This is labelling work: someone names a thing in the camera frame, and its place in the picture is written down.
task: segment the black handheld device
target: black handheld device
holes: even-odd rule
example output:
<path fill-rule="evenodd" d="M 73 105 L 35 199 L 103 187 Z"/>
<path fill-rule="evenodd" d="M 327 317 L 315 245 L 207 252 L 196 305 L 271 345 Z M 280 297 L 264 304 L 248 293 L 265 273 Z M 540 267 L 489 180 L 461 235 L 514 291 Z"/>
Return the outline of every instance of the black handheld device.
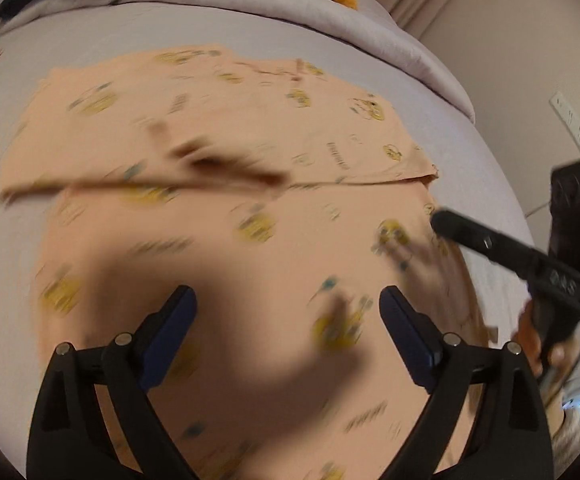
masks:
<path fill-rule="evenodd" d="M 555 168 L 551 188 L 548 254 L 450 210 L 432 216 L 432 227 L 439 235 L 483 254 L 528 282 L 534 300 L 532 323 L 542 341 L 543 371 L 538 381 L 546 404 L 567 379 L 555 377 L 548 360 L 550 350 L 573 337 L 580 326 L 580 161 Z"/>

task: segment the blue gripper pad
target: blue gripper pad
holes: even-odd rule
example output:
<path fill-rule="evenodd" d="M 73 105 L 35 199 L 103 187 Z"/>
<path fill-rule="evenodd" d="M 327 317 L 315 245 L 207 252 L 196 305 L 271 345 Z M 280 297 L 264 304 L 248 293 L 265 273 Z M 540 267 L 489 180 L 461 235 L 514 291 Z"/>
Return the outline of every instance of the blue gripper pad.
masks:
<path fill-rule="evenodd" d="M 164 380 L 195 316 L 195 291 L 179 286 L 161 310 L 150 314 L 139 327 L 135 348 L 141 365 L 139 386 L 144 392 Z"/>
<path fill-rule="evenodd" d="M 379 313 L 412 381 L 432 394 L 435 369 L 443 357 L 441 332 L 428 316 L 414 311 L 396 286 L 381 291 Z"/>

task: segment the cartoon print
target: cartoon print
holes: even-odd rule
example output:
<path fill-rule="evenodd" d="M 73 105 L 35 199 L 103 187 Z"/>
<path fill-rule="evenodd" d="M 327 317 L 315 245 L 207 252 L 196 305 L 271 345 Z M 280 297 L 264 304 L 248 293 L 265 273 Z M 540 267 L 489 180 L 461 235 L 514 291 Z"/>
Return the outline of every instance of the cartoon print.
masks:
<path fill-rule="evenodd" d="M 179 193 L 170 187 L 132 186 L 125 190 L 126 200 L 145 205 L 165 204 Z"/>
<path fill-rule="evenodd" d="M 305 68 L 309 73 L 317 76 L 319 79 L 326 79 L 325 72 L 321 68 L 314 66 L 312 63 L 306 63 Z"/>
<path fill-rule="evenodd" d="M 314 164 L 314 159 L 309 153 L 301 153 L 300 155 L 294 156 L 292 158 L 292 163 L 298 166 L 311 166 Z"/>
<path fill-rule="evenodd" d="M 435 249 L 437 251 L 439 251 L 439 253 L 442 256 L 448 256 L 448 254 L 450 253 L 450 251 L 448 249 L 448 244 L 446 243 L 445 240 L 443 240 L 443 238 L 441 238 L 437 234 L 433 234 L 430 241 L 434 245 Z"/>
<path fill-rule="evenodd" d="M 186 250 L 194 242 L 193 238 L 170 238 L 169 240 L 157 240 L 139 242 L 130 247 L 128 254 L 133 256 L 157 256 L 159 254 L 174 254 Z"/>
<path fill-rule="evenodd" d="M 201 56 L 203 53 L 202 50 L 175 50 L 159 54 L 154 59 L 170 65 L 181 65 L 189 62 L 193 57 Z"/>
<path fill-rule="evenodd" d="M 319 184 L 292 184 L 290 187 L 292 189 L 301 189 L 302 191 L 314 191 L 321 189 Z"/>
<path fill-rule="evenodd" d="M 232 83 L 232 84 L 239 84 L 239 83 L 243 83 L 243 77 L 233 74 L 232 72 L 223 72 L 221 74 L 218 74 L 217 77 L 219 79 L 224 80 L 227 83 Z"/>
<path fill-rule="evenodd" d="M 388 402 L 384 400 L 384 402 L 382 402 L 378 406 L 374 406 L 370 410 L 367 410 L 366 412 L 357 415 L 352 420 L 350 420 L 349 423 L 346 424 L 345 428 L 343 429 L 343 432 L 348 433 L 351 430 L 356 430 L 356 428 L 364 425 L 366 422 L 372 422 L 378 416 L 383 415 L 387 405 Z"/>
<path fill-rule="evenodd" d="M 384 153 L 387 156 L 389 156 L 392 160 L 395 160 L 397 162 L 400 162 L 401 158 L 403 157 L 403 155 L 401 155 L 401 152 L 393 144 L 386 144 L 384 146 Z"/>
<path fill-rule="evenodd" d="M 378 229 L 379 243 L 387 244 L 391 240 L 406 246 L 410 243 L 410 237 L 402 225 L 396 220 L 388 219 L 381 222 Z"/>
<path fill-rule="evenodd" d="M 141 173 L 145 169 L 145 161 L 140 161 L 136 164 L 130 166 L 127 170 L 124 171 L 123 180 L 131 180 L 132 178 L 136 177 L 139 173 Z"/>
<path fill-rule="evenodd" d="M 188 440 L 191 438 L 197 438 L 201 436 L 201 434 L 206 430 L 206 425 L 202 423 L 200 420 L 193 422 L 190 424 L 183 433 L 181 433 L 180 438 L 184 440 Z"/>
<path fill-rule="evenodd" d="M 264 243 L 275 234 L 275 219 L 256 206 L 254 212 L 237 227 L 238 234 L 249 242 Z"/>
<path fill-rule="evenodd" d="M 384 110 L 377 101 L 348 99 L 348 104 L 355 114 L 361 115 L 364 119 L 375 119 L 377 121 L 383 121 L 385 119 Z"/>
<path fill-rule="evenodd" d="M 169 114 L 173 114 L 175 112 L 180 112 L 183 108 L 186 107 L 188 103 L 189 95 L 188 94 L 180 94 L 174 97 L 172 104 L 170 105 L 170 110 L 168 111 Z"/>
<path fill-rule="evenodd" d="M 200 357 L 200 346 L 192 341 L 184 341 L 170 364 L 165 380 L 189 378 L 199 368 Z"/>
<path fill-rule="evenodd" d="M 340 288 L 340 294 L 323 295 L 336 287 Z M 318 303 L 321 303 L 320 308 L 326 308 L 326 314 L 320 316 L 312 326 L 312 336 L 317 345 L 328 351 L 353 347 L 361 336 L 364 316 L 372 306 L 372 299 L 367 294 L 358 293 L 351 284 L 330 276 L 321 283 L 308 306 Z"/>
<path fill-rule="evenodd" d="M 306 108 L 312 105 L 308 94 L 299 88 L 291 89 L 291 91 L 286 94 L 286 97 L 293 99 L 296 102 L 298 108 Z"/>
<path fill-rule="evenodd" d="M 62 270 L 41 293 L 41 304 L 59 314 L 68 314 L 77 305 L 80 282 Z"/>
<path fill-rule="evenodd" d="M 328 147 L 328 151 L 330 152 L 330 155 L 332 156 L 336 165 L 339 166 L 342 170 L 349 170 L 350 166 L 344 160 L 337 145 L 334 142 L 328 142 L 326 143 L 326 146 Z"/>
<path fill-rule="evenodd" d="M 110 108 L 118 100 L 118 95 L 109 90 L 111 82 L 86 90 L 68 106 L 68 111 L 77 109 L 83 115 L 95 115 Z"/>
<path fill-rule="evenodd" d="M 402 225 L 393 219 L 387 219 L 381 222 L 376 232 L 377 243 L 372 246 L 372 252 L 377 255 L 384 253 L 389 254 L 397 260 L 401 270 L 407 270 L 412 259 L 412 251 L 409 248 L 410 237 Z M 399 254 L 396 248 L 405 248 L 408 256 L 406 259 Z"/>
<path fill-rule="evenodd" d="M 333 222 L 341 215 L 341 209 L 336 207 L 334 204 L 326 204 L 323 206 L 323 211 L 326 213 L 327 218 Z"/>
<path fill-rule="evenodd" d="M 345 469 L 334 465 L 333 462 L 328 462 L 323 469 L 321 469 L 321 476 L 319 480 L 343 480 Z"/>

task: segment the human hand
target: human hand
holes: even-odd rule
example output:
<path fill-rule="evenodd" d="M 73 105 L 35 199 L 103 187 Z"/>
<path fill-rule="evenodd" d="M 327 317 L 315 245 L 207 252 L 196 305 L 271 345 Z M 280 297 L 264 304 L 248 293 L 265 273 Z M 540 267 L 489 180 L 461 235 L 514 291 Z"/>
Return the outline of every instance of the human hand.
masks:
<path fill-rule="evenodd" d="M 544 371 L 544 367 L 540 357 L 542 350 L 541 338 L 539 338 L 539 334 L 532 324 L 533 305 L 532 300 L 526 303 L 526 307 L 519 315 L 518 330 L 513 334 L 512 341 L 521 345 L 532 368 L 532 373 L 538 377 Z M 557 383 L 560 383 L 570 372 L 578 355 L 579 344 L 575 337 L 571 337 L 567 341 L 552 347 L 550 355 L 548 355 L 548 362 L 551 367 L 557 370 Z"/>
<path fill-rule="evenodd" d="M 512 341 L 519 343 L 530 363 L 532 373 L 539 377 L 544 371 L 541 362 L 541 338 L 532 324 L 532 300 L 526 303 L 526 307 L 519 315 L 517 332 L 512 336 Z M 558 391 L 563 379 L 570 373 L 579 354 L 579 343 L 573 336 L 567 341 L 556 344 L 550 350 L 548 362 L 557 371 L 553 389 L 547 392 L 547 397 L 554 397 L 549 406 L 546 406 L 545 413 L 550 428 L 550 436 L 554 436 L 563 424 L 563 391 Z"/>

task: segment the mattress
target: mattress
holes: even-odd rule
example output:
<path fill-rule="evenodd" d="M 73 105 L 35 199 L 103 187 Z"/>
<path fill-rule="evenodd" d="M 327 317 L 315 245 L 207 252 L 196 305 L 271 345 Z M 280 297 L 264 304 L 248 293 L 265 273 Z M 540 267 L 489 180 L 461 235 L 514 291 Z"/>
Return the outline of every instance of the mattress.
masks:
<path fill-rule="evenodd" d="M 438 165 L 431 191 L 445 206 L 531 242 L 520 206 L 471 120 L 404 71 L 341 40 L 234 10 L 164 3 L 69 10 L 0 39 L 0 158 L 37 83 L 55 66 L 87 66 L 120 54 L 180 44 L 222 43 L 241 56 L 301 57 L 394 105 L 409 134 Z M 28 299 L 49 197 L 0 203 L 0 447 L 24 470 L 30 417 L 43 370 Z M 465 253 L 484 320 L 502 345 L 526 292 L 511 273 Z"/>

